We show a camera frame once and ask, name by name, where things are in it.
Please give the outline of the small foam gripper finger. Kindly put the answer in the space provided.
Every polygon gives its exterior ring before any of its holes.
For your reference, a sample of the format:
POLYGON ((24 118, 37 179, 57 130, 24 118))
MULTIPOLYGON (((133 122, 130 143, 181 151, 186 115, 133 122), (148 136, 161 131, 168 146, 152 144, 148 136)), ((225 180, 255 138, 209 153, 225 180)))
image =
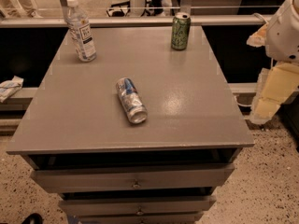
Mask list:
POLYGON ((255 48, 264 46, 267 27, 268 24, 266 23, 262 27, 260 27, 254 34, 250 35, 247 40, 247 44, 255 48))

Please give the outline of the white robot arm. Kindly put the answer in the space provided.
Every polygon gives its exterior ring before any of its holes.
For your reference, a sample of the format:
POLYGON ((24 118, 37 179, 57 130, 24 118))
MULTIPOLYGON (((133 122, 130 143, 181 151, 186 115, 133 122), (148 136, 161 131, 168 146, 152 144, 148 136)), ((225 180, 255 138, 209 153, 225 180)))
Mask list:
POLYGON ((276 61, 270 69, 262 69, 251 104, 249 120, 262 125, 299 87, 299 0, 285 0, 271 20, 249 36, 247 44, 264 46, 271 62, 276 61))

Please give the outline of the yellow foam padded gripper finger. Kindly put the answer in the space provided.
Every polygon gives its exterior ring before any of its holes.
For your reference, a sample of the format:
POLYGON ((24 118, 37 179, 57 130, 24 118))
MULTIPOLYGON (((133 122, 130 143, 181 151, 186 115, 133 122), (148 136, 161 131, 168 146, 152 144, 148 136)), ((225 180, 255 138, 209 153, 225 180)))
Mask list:
POLYGON ((298 86, 298 63, 277 62, 271 69, 263 68, 251 104, 250 122, 263 125, 271 120, 298 86))

